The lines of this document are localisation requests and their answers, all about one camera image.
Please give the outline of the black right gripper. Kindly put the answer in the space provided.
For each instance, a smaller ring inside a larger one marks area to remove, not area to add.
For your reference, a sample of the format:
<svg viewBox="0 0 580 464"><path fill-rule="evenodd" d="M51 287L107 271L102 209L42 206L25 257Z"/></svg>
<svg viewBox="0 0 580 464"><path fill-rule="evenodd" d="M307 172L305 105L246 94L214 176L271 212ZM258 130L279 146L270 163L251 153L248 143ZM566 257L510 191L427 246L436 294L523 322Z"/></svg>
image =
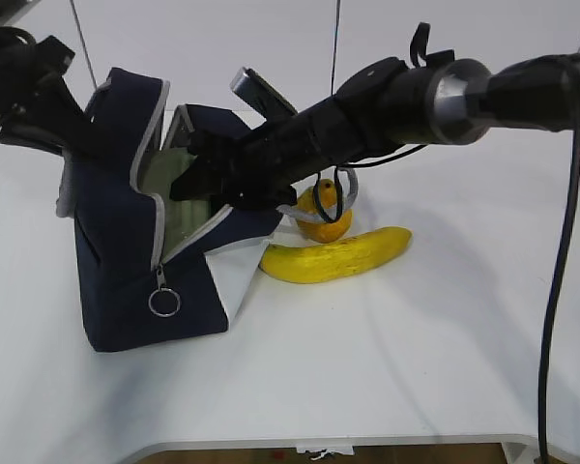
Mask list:
<svg viewBox="0 0 580 464"><path fill-rule="evenodd" d="M297 204L290 185L366 151L360 125L337 103L317 103L266 123L241 138L197 130L189 137L189 168L176 178L174 201L211 200L260 211Z"/></svg>

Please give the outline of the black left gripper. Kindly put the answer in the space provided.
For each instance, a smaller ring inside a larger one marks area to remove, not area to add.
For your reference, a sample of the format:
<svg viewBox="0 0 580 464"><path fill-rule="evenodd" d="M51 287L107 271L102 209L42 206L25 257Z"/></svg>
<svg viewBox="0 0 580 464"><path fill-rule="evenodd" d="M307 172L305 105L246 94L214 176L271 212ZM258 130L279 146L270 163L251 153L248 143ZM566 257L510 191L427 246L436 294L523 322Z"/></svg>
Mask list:
<svg viewBox="0 0 580 464"><path fill-rule="evenodd" d="M30 148L114 172L136 150L137 119L112 80L83 110L65 83L75 52L54 36L41 41L0 27L0 144Z"/></svg>

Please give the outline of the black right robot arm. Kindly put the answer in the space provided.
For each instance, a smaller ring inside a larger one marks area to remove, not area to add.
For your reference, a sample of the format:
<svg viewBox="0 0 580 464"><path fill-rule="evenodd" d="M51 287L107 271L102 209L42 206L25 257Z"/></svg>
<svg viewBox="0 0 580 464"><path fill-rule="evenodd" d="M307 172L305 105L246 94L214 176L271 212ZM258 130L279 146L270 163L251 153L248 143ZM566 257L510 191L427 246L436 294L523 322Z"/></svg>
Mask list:
<svg viewBox="0 0 580 464"><path fill-rule="evenodd" d="M242 209L296 201L293 186L332 166L408 145L468 145L492 128L580 128L580 53L546 55L491 73L460 59L411 69L387 58L332 96L239 138L197 130L193 164L173 200L216 197Z"/></svg>

